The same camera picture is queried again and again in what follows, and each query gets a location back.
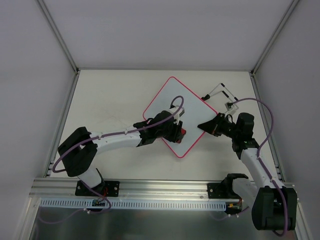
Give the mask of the red bone-shaped eraser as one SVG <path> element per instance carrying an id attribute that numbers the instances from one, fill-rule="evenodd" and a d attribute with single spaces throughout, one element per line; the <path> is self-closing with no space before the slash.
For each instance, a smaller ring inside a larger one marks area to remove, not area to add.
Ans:
<path id="1" fill-rule="evenodd" d="M 180 144 L 182 142 L 184 136 L 186 135 L 186 132 L 187 131 L 185 129 L 183 129 L 183 128 L 180 129 L 180 132 L 177 135 L 177 141 L 176 141 L 178 144 Z"/>

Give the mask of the pink framed whiteboard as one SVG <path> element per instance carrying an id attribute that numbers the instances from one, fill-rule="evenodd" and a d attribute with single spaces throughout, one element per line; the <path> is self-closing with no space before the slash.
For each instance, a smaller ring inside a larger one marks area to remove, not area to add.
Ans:
<path id="1" fill-rule="evenodd" d="M 171 76 L 148 104 L 142 116 L 145 120 L 153 118 L 161 111 L 169 110 L 171 105 L 182 105 L 184 114 L 180 117 L 180 121 L 182 121 L 182 128 L 186 130 L 186 134 L 181 143 L 169 142 L 166 139 L 163 141 L 176 157 L 181 159 L 205 134 L 198 128 L 198 125 L 212 120 L 218 112 L 184 83 Z"/>

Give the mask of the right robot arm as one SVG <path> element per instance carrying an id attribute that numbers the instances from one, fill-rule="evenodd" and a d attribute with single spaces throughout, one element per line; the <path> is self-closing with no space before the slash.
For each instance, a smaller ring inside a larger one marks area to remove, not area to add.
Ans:
<path id="1" fill-rule="evenodd" d="M 219 113 L 197 127 L 215 137 L 224 135 L 232 142 L 232 150 L 246 166 L 253 183 L 240 173 L 229 173 L 221 182 L 228 198 L 239 196 L 251 210 L 251 219 L 257 230 L 273 231 L 279 236 L 296 227 L 298 196 L 292 187 L 286 187 L 264 163 L 260 145 L 253 137 L 254 116 L 242 112 L 236 122 Z"/>

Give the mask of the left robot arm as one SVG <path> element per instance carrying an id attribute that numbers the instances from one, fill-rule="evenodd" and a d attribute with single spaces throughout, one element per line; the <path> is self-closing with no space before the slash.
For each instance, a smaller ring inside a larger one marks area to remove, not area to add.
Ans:
<path id="1" fill-rule="evenodd" d="M 58 162 L 69 177 L 77 177 L 78 196 L 105 197 L 110 186 L 97 168 L 91 166 L 96 155 L 120 148 L 137 148 L 163 138 L 179 144 L 186 134 L 180 117 L 184 109 L 163 110 L 155 117 L 134 123 L 131 127 L 112 133 L 94 133 L 86 127 L 77 128 L 57 149 Z"/>

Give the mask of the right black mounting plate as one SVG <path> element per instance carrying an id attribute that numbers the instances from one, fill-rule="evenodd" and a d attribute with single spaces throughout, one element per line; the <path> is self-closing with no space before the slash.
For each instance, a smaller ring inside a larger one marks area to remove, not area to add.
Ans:
<path id="1" fill-rule="evenodd" d="M 228 196 L 222 183 L 209 182 L 206 186 L 209 199 L 225 199 Z"/>

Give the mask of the black mounting plate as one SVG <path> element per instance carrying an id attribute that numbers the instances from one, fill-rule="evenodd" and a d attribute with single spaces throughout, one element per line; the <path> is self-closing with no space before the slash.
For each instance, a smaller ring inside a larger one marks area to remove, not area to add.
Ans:
<path id="1" fill-rule="evenodd" d="M 93 191 L 106 197 L 118 197 L 120 190 L 120 182 L 114 180 L 104 180 L 98 186 L 92 188 Z M 97 197 L 98 195 L 89 190 L 82 181 L 78 181 L 75 189 L 75 195 L 81 197 Z"/>
<path id="2" fill-rule="evenodd" d="M 209 199 L 225 199 L 228 196 L 222 183 L 209 182 L 206 186 Z"/>

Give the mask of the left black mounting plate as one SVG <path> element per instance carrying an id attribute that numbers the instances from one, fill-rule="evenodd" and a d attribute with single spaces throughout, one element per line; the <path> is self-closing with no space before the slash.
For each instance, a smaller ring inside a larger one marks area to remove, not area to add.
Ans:
<path id="1" fill-rule="evenodd" d="M 120 190 L 120 182 L 114 180 L 104 180 L 98 186 L 92 188 L 93 191 L 106 197 L 118 197 Z M 81 197 L 97 197 L 98 195 L 89 190 L 82 181 L 78 181 L 75 189 L 75 195 Z"/>

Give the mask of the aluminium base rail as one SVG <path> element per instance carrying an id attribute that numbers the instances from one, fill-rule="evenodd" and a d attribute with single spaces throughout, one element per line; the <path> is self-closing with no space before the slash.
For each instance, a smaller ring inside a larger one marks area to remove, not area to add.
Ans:
<path id="1" fill-rule="evenodd" d="M 76 198 L 75 178 L 36 178 L 30 198 Z M 199 180 L 120 179 L 116 200 L 210 201 L 207 184 Z"/>

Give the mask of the right aluminium frame post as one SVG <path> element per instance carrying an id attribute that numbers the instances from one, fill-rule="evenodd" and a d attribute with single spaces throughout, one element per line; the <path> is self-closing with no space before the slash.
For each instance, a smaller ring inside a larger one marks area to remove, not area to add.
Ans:
<path id="1" fill-rule="evenodd" d="M 294 13 L 297 5 L 300 3 L 300 0 L 291 0 L 288 7 L 286 8 L 284 14 L 282 15 L 280 21 L 276 25 L 276 28 L 271 34 L 271 37 L 267 41 L 267 44 L 262 50 L 262 53 L 260 54 L 259 58 L 257 59 L 254 67 L 250 71 L 250 73 L 254 76 L 256 72 L 259 70 L 263 62 L 265 61 L 265 58 L 271 51 L 273 45 L 275 44 L 276 40 L 278 39 L 279 35 L 281 34 L 282 30 L 286 26 L 287 22 L 289 21 L 290 17 Z"/>

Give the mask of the aluminium frame post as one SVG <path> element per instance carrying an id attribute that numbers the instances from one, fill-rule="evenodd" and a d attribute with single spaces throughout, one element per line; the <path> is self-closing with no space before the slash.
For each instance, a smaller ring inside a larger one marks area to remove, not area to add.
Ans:
<path id="1" fill-rule="evenodd" d="M 276 28 L 271 34 L 271 37 L 267 41 L 267 44 L 262 50 L 262 53 L 260 54 L 259 58 L 257 59 L 254 67 L 250 71 L 250 73 L 254 76 L 256 72 L 259 70 L 263 62 L 265 61 L 265 58 L 271 51 L 273 45 L 275 44 L 276 40 L 278 39 L 279 35 L 281 34 L 282 30 L 286 26 L 287 22 L 289 21 L 290 17 L 294 13 L 297 5 L 300 3 L 300 0 L 291 0 L 288 7 L 286 8 L 284 14 L 282 15 L 280 21 L 276 25 Z"/>
<path id="2" fill-rule="evenodd" d="M 45 18 L 45 21 L 47 22 L 54 38 L 56 39 L 59 47 L 62 50 L 62 53 L 64 54 L 65 58 L 67 59 L 72 71 L 75 74 L 78 74 L 79 72 L 79 67 L 77 66 L 74 58 L 72 57 L 72 54 L 44 0 L 35 0 L 35 3 L 39 7 L 39 10 L 41 11 L 43 17 Z"/>

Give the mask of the left aluminium frame post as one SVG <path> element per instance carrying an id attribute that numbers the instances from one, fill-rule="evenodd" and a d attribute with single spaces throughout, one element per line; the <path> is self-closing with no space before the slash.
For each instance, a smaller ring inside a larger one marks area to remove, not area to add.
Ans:
<path id="1" fill-rule="evenodd" d="M 45 18 L 45 21 L 47 22 L 54 38 L 56 39 L 59 47 L 62 50 L 62 53 L 64 54 L 65 58 L 67 59 L 72 71 L 75 74 L 78 74 L 79 72 L 79 67 L 77 66 L 74 58 L 72 57 L 72 54 L 44 0 L 35 0 L 35 3 L 39 7 L 39 10 L 41 11 L 43 17 Z"/>

